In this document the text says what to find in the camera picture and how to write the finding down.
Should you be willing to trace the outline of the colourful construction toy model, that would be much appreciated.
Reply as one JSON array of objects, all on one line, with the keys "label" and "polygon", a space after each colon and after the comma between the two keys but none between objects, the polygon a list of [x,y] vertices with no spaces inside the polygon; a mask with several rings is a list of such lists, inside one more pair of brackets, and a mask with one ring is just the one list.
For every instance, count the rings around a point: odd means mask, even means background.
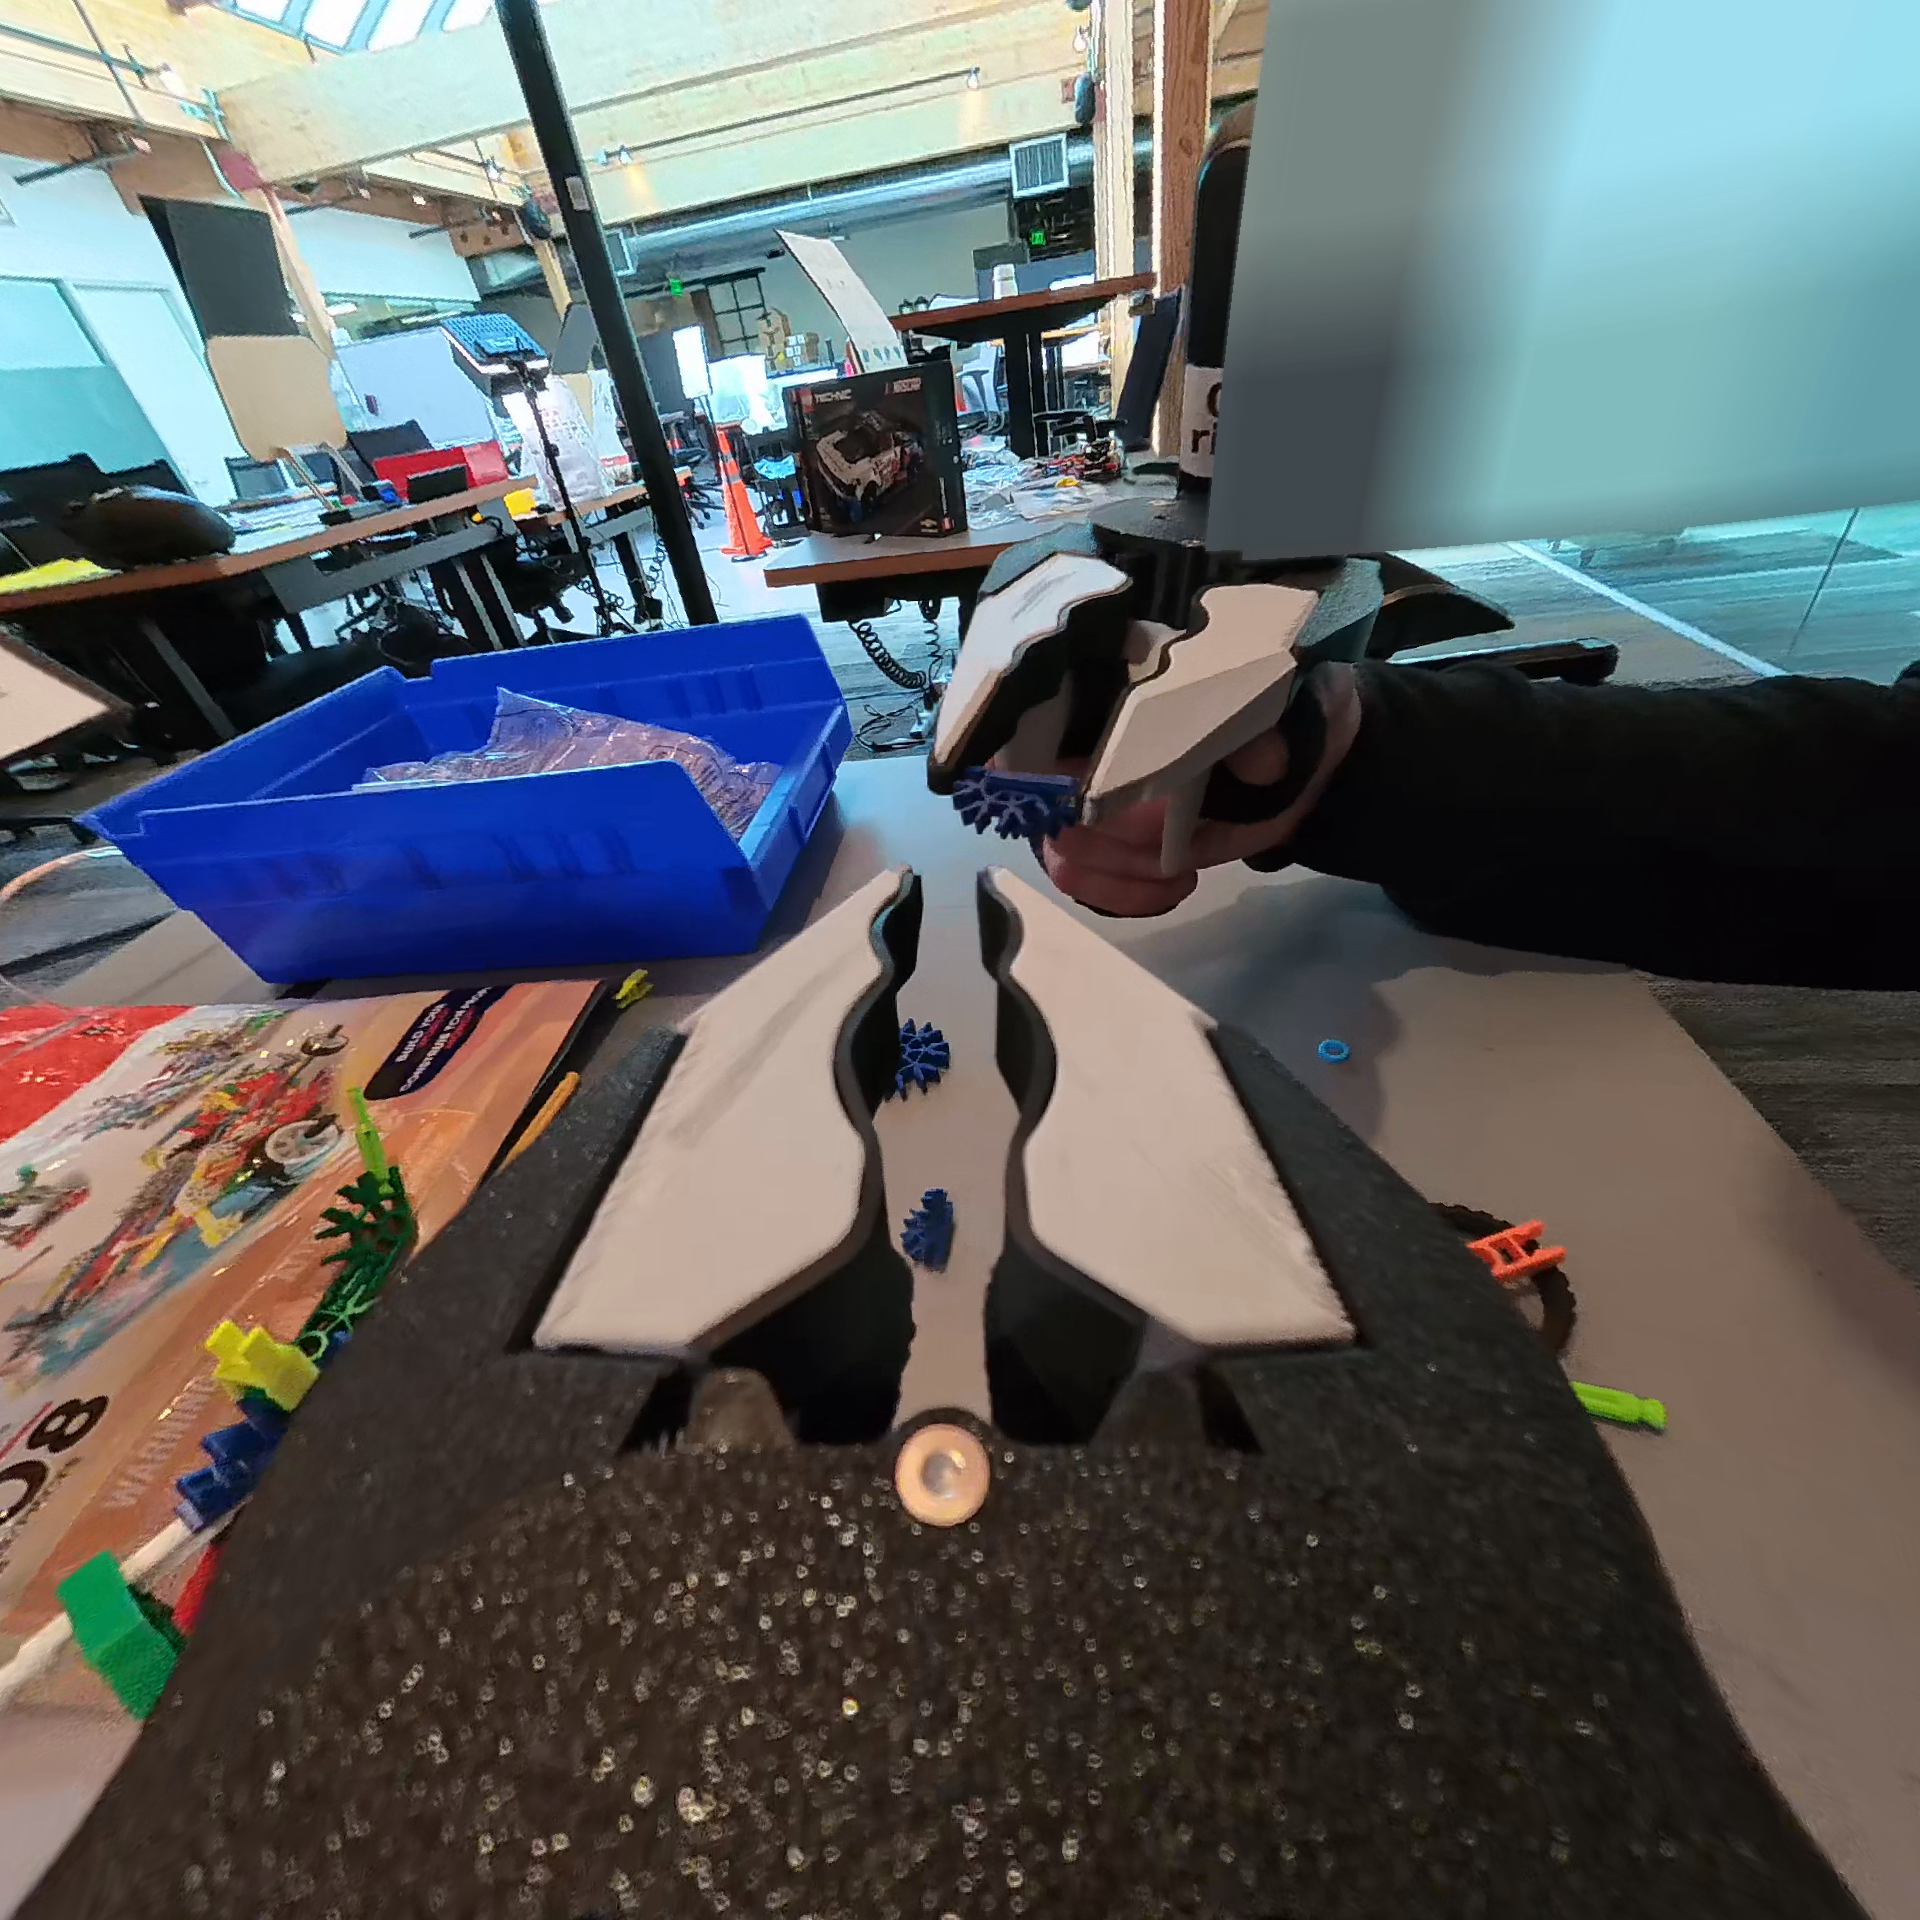
[{"label": "colourful construction toy model", "polygon": [[165,1604],[152,1576],[194,1552],[188,1598],[212,1590],[212,1549],[258,1491],[287,1421],[320,1392],[320,1375],[344,1356],[349,1324],[381,1304],[418,1249],[418,1201],[399,1162],[381,1145],[381,1123],[359,1089],[344,1089],[359,1180],[332,1191],[320,1239],[327,1239],[327,1289],[312,1317],[282,1338],[267,1324],[216,1317],[201,1331],[212,1384],[231,1396],[231,1421],[194,1441],[194,1469],[175,1476],[167,1525],[131,1552],[89,1552],[55,1582],[55,1626],[42,1626],[13,1668],[4,1692],[26,1688],[42,1668],[75,1654],[126,1717],[152,1717],[175,1654],[188,1638],[188,1604]]}]

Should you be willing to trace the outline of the orange red toy package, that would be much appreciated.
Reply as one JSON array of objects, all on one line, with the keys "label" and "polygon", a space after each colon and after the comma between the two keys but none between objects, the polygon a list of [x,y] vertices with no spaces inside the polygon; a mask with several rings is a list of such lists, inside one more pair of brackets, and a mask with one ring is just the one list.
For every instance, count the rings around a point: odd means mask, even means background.
[{"label": "orange red toy package", "polygon": [[320,1315],[422,1249],[566,1081],[595,980],[4,1007],[0,1620],[61,1638],[109,1552],[152,1590],[224,1525]]}]

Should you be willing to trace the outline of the wooden top desk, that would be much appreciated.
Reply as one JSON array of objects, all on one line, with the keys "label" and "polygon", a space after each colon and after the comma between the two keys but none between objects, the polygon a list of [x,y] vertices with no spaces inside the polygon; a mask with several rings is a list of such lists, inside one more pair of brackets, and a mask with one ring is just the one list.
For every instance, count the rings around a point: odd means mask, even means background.
[{"label": "wooden top desk", "polygon": [[267,529],[240,548],[216,558],[180,558],[180,564],[131,564],[131,570],[100,570],[100,579],[55,579],[55,585],[18,585],[4,579],[4,625],[46,633],[72,625],[72,645],[106,645],[131,633],[131,670],[140,689],[152,697],[167,740],[212,749],[231,740],[224,697],[201,686],[201,662],[180,645],[175,600],[194,593],[216,615],[272,615],[297,618],[312,604],[349,600],[367,585],[392,579],[440,579],[451,593],[468,652],[511,652],[520,645],[518,604],[494,579],[494,541],[518,541],[511,512],[518,478],[490,478],[468,495],[349,512],[349,524],[320,524],[320,529]]},{"label": "wooden top desk", "polygon": [[808,585],[827,618],[867,618],[880,600],[994,615],[1006,593],[1028,618],[1112,633],[1151,615],[1160,564],[1187,541],[1208,541],[1208,495],[1119,486],[958,534],[804,534],[770,558],[770,585]]}]

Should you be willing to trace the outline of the blue plastic bin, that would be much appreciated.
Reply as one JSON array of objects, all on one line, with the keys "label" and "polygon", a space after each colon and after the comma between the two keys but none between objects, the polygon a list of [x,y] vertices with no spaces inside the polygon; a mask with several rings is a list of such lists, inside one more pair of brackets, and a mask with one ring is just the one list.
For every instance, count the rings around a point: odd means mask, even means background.
[{"label": "blue plastic bin", "polygon": [[[700,737],[773,785],[732,830],[679,761],[359,794],[483,749],[494,697]],[[808,615],[367,670],[85,815],[258,980],[757,952],[855,740]]]}]

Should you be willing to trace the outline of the black pole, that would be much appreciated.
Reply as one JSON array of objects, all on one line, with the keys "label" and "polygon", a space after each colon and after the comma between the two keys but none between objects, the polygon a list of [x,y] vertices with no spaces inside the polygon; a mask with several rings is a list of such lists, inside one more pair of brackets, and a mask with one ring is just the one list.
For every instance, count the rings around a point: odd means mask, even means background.
[{"label": "black pole", "polygon": [[583,150],[581,150],[569,116],[566,116],[540,10],[539,0],[504,0],[494,22],[504,22],[504,39],[511,39],[511,65],[518,65],[518,89],[520,89],[540,180],[559,194],[559,219],[566,219],[566,241],[569,241],[569,264],[581,264],[583,309],[599,322],[599,350],[608,350],[608,374],[612,374],[612,401],[619,401],[619,427],[631,427],[631,443],[632,443],[632,475],[641,475],[641,495],[650,495],[650,512],[655,512],[663,564],[679,579],[679,604],[681,604],[688,625],[712,625],[719,604],[712,604],[704,558],[700,558],[700,534],[688,534],[688,512],[681,512],[681,486],[679,486],[679,467],[672,467],[672,443],[663,443],[663,414],[655,414],[655,396],[650,396],[650,374],[641,374],[631,295],[612,284],[608,226],[599,226],[599,203],[595,203],[595,181],[583,181]]}]

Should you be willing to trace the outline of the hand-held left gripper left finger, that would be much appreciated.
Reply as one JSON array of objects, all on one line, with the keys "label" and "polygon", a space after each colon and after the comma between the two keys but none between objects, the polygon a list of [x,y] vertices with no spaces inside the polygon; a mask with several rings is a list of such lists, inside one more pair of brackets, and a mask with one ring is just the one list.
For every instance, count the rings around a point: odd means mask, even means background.
[{"label": "hand-held left gripper left finger", "polygon": [[923,884],[880,869],[681,1021],[539,1346],[712,1356],[859,1258],[914,924]]}]

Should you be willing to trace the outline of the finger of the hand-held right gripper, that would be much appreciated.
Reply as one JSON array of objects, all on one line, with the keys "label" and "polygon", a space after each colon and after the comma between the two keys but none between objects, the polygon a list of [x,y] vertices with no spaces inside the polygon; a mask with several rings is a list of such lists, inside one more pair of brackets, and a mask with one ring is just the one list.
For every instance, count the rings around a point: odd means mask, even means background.
[{"label": "finger of the hand-held right gripper", "polygon": [[1208,585],[1195,625],[1131,670],[1082,775],[1082,825],[1151,798],[1195,825],[1211,770],[1279,724],[1315,615],[1315,585]]},{"label": "finger of the hand-held right gripper", "polygon": [[923,794],[951,798],[1028,719],[1038,761],[1086,749],[1119,689],[1131,604],[1133,579],[1094,548],[999,548],[932,719]]}]

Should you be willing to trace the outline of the clear plastic parts bag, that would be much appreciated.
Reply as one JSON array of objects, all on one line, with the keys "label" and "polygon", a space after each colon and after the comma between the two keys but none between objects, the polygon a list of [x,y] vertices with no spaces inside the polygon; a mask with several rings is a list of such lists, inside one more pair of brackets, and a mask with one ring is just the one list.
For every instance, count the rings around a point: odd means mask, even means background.
[{"label": "clear plastic parts bag", "polygon": [[739,761],[704,737],[552,706],[529,689],[494,689],[494,724],[483,749],[381,761],[349,794],[504,785],[504,775],[569,775],[569,770],[632,770],[632,761],[679,761],[732,838],[757,825],[760,798],[785,775],[785,761]]}]

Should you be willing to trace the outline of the studio light panel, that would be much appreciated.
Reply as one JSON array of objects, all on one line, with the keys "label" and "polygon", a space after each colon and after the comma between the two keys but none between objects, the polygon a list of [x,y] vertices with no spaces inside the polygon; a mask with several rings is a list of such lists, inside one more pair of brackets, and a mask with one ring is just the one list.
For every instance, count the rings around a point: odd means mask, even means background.
[{"label": "studio light panel", "polygon": [[457,316],[440,316],[440,333],[451,337],[472,382],[552,374],[552,350],[518,316],[457,309]]}]

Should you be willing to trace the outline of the person's right forearm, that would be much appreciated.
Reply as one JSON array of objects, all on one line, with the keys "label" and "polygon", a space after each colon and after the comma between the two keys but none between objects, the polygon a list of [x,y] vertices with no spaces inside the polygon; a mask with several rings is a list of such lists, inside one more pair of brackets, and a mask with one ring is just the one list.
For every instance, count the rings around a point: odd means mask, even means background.
[{"label": "person's right forearm", "polygon": [[1362,662],[1285,860],[1472,949],[1920,987],[1920,675],[1530,686]]}]

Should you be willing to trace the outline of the orange traffic cone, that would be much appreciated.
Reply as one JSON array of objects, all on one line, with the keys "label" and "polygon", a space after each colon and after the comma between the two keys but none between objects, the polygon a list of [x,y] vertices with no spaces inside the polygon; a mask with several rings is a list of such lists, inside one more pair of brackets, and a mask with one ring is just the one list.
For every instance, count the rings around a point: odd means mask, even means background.
[{"label": "orange traffic cone", "polygon": [[724,427],[712,432],[712,467],[719,467],[719,505],[724,505],[719,558],[732,558],[732,564],[770,558],[770,534],[760,534],[760,524],[757,524],[757,501],[749,501],[749,478],[739,478],[732,432],[724,432]]}]

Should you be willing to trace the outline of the black rubber tyre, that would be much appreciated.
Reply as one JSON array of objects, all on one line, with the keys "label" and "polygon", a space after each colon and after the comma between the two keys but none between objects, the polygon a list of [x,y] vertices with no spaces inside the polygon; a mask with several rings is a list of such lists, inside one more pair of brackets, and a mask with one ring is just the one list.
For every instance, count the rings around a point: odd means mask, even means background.
[{"label": "black rubber tyre", "polygon": [[[1472,1239],[1472,1232],[1492,1232],[1492,1229],[1512,1229],[1501,1212],[1438,1205],[1438,1201],[1434,1201],[1434,1212],[1438,1212],[1438,1229],[1464,1232],[1464,1239]],[[1530,1279],[1530,1284],[1501,1284],[1501,1301],[1530,1317],[1530,1331],[1546,1338],[1546,1356],[1568,1356],[1572,1315],[1579,1315],[1579,1304],[1572,1304],[1572,1284],[1568,1284],[1568,1265],[1546,1274],[1546,1279]]]}]

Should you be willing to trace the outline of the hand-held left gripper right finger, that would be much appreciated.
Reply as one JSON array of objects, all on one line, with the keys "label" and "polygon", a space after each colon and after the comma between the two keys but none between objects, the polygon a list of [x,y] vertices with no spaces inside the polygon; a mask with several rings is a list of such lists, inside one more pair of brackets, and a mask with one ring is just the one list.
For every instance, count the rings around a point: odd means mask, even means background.
[{"label": "hand-held left gripper right finger", "polygon": [[1346,1346],[1353,1317],[1211,1049],[1211,1018],[1006,869],[972,874],[1006,1239],[1198,1356]]}]

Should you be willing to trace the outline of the person's right hand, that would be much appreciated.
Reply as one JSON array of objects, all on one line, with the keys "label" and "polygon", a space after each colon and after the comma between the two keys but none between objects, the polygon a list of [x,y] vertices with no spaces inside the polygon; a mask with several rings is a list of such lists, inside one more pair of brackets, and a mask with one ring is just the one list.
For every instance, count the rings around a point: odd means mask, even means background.
[{"label": "person's right hand", "polygon": [[1236,860],[1291,860],[1295,825],[1334,794],[1362,724],[1362,670],[1315,662],[1279,724],[1243,740],[1208,785],[1195,825],[1179,825],[1179,852],[1167,852],[1168,804],[1143,798],[1094,825],[1068,825],[1038,846],[1057,899],[1102,916],[1167,916],[1179,908],[1208,869]]}]

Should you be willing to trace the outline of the toy car box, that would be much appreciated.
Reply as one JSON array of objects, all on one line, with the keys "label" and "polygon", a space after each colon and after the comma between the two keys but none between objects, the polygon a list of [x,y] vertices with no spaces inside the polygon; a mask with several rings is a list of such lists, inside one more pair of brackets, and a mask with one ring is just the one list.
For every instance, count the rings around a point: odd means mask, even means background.
[{"label": "toy car box", "polygon": [[951,350],[880,374],[785,390],[785,438],[798,458],[808,534],[958,534],[958,410]]}]

